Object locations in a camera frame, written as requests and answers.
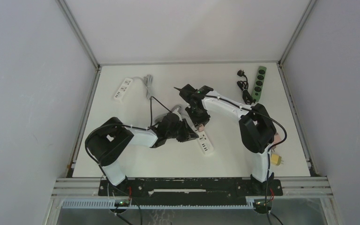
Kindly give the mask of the pink plug adapter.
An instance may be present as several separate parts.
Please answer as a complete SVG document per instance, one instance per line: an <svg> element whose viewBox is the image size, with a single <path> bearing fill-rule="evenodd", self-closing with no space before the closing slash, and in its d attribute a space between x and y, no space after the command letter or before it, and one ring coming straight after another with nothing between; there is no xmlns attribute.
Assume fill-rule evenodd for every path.
<svg viewBox="0 0 360 225"><path fill-rule="evenodd" d="M282 140L282 139L281 139L281 136L279 135L279 133L275 133L275 135L274 135L274 141L273 141L272 144L277 144L277 143L279 143L281 140Z"/></svg>
<svg viewBox="0 0 360 225"><path fill-rule="evenodd" d="M204 131L204 125L203 125L203 124L200 124L200 125L198 125L198 126L195 127L195 128L196 128L196 130L197 130L198 132Z"/></svg>

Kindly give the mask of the white power strip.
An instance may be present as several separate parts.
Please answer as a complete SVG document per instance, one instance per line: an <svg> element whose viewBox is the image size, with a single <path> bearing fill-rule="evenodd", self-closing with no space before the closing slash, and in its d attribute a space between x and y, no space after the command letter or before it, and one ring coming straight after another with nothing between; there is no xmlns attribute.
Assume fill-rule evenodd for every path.
<svg viewBox="0 0 360 225"><path fill-rule="evenodd" d="M204 131L196 131L196 134L198 135L197 142L203 154L206 156L211 155L214 151L214 147L206 133Z"/></svg>
<svg viewBox="0 0 360 225"><path fill-rule="evenodd" d="M125 78L125 80L120 85L119 89L114 93L113 100L122 103L123 98L132 83L133 83L132 78Z"/></svg>

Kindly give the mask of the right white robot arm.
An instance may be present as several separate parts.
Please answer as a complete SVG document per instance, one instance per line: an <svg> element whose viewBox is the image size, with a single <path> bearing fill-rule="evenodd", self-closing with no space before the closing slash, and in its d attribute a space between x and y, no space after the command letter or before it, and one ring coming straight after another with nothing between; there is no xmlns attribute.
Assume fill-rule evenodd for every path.
<svg viewBox="0 0 360 225"><path fill-rule="evenodd" d="M269 180L273 175L270 156L271 150L276 146L276 126L283 126L269 116L262 104L250 106L238 103L208 86L197 90L186 85L180 89L179 95L187 102L186 112L197 129L207 125L210 121L210 112L219 113L238 122L241 141L253 154L252 189L258 195L266 194L271 188Z"/></svg>

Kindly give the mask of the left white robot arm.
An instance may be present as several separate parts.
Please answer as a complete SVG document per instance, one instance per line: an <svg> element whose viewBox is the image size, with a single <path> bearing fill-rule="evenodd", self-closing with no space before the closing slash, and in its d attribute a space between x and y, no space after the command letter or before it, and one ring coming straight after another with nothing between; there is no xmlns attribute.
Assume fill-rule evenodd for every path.
<svg viewBox="0 0 360 225"><path fill-rule="evenodd" d="M185 118L169 112L148 128L125 125L117 117L112 117L87 136L84 147L110 183L110 190L116 195L123 195L128 189L128 183L120 167L119 157L127 146L139 145L153 149L164 145L169 139L183 143L197 138L199 135Z"/></svg>

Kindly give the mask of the yellow plug adapter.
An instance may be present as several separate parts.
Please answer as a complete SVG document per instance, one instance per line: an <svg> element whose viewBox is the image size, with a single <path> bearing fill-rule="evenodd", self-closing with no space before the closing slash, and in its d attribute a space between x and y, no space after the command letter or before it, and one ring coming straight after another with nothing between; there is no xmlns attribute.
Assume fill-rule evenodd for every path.
<svg viewBox="0 0 360 225"><path fill-rule="evenodd" d="M272 154L270 157L270 162L275 166L280 166L284 163L282 157L277 154Z"/></svg>

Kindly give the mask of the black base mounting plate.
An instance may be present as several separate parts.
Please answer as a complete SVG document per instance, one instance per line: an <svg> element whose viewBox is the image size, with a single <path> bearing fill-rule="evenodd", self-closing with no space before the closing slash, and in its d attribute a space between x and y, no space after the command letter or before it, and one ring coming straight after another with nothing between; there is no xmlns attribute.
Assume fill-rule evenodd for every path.
<svg viewBox="0 0 360 225"><path fill-rule="evenodd" d="M139 206L241 206L248 197L270 200L284 194L280 180L250 178L127 178L117 186L102 179L98 196L125 197Z"/></svg>

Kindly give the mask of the green power strip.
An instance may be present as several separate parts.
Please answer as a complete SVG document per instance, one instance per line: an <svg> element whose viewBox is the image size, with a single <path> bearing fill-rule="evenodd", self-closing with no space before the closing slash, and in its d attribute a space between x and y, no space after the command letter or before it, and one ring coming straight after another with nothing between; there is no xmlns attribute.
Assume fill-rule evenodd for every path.
<svg viewBox="0 0 360 225"><path fill-rule="evenodd" d="M259 66L257 69L253 91L252 91L252 98L255 102L258 102L261 98L266 71L267 68L264 66Z"/></svg>

